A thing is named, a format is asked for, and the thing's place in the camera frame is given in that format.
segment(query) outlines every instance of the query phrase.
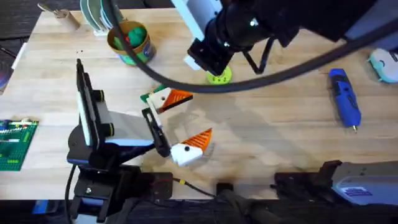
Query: orange and white object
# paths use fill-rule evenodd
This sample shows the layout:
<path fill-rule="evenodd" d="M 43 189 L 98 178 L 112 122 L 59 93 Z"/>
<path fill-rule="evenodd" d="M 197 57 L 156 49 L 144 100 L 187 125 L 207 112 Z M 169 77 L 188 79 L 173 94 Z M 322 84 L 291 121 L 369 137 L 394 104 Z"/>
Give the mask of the orange and white object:
<path fill-rule="evenodd" d="M 193 98 L 193 94 L 182 90 L 173 90 L 171 88 L 165 88 L 156 93 L 149 95 L 148 99 L 156 109 L 157 114 L 161 114 L 164 111 L 178 106 Z"/>
<path fill-rule="evenodd" d="M 171 156 L 173 161 L 179 166 L 185 166 L 188 163 L 201 158 L 209 145 L 211 132 L 212 129 L 210 128 L 194 137 L 172 146 Z"/>

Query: green lego baseplate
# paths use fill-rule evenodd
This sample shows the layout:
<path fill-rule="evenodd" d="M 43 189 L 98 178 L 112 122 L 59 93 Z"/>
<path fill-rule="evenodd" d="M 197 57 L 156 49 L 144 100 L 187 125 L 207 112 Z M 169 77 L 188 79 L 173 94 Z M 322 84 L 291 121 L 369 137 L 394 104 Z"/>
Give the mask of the green lego baseplate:
<path fill-rule="evenodd" d="M 21 170 L 38 121 L 0 120 L 0 171 Z"/>

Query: blue rotary tool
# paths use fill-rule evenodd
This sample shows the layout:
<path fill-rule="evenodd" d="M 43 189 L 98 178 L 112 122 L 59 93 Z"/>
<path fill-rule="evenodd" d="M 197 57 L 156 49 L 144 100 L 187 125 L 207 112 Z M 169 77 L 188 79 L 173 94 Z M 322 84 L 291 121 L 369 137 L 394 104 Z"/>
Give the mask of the blue rotary tool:
<path fill-rule="evenodd" d="M 341 68 L 334 68 L 330 70 L 329 77 L 341 121 L 345 127 L 352 127 L 356 132 L 361 124 L 361 112 L 347 74 Z"/>

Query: white mouse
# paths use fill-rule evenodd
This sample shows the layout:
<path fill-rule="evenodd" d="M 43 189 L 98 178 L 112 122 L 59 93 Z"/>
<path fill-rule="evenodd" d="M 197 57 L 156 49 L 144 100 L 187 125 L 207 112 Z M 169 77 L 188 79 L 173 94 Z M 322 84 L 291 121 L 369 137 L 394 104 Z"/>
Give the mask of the white mouse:
<path fill-rule="evenodd" d="M 369 56 L 369 62 L 379 75 L 379 81 L 398 82 L 398 55 L 383 49 L 376 49 Z"/>

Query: blue label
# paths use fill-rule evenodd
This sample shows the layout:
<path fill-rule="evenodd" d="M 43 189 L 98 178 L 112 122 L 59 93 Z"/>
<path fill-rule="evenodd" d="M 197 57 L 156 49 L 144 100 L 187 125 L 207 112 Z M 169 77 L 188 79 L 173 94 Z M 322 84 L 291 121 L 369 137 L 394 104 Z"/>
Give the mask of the blue label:
<path fill-rule="evenodd" d="M 142 48 L 142 52 L 144 53 L 145 57 L 150 58 L 153 54 L 152 51 L 152 45 L 150 44 L 150 41 L 148 41 L 144 48 Z"/>
<path fill-rule="evenodd" d="M 372 196 L 372 193 L 363 187 L 345 187 L 341 189 L 347 196 Z"/>

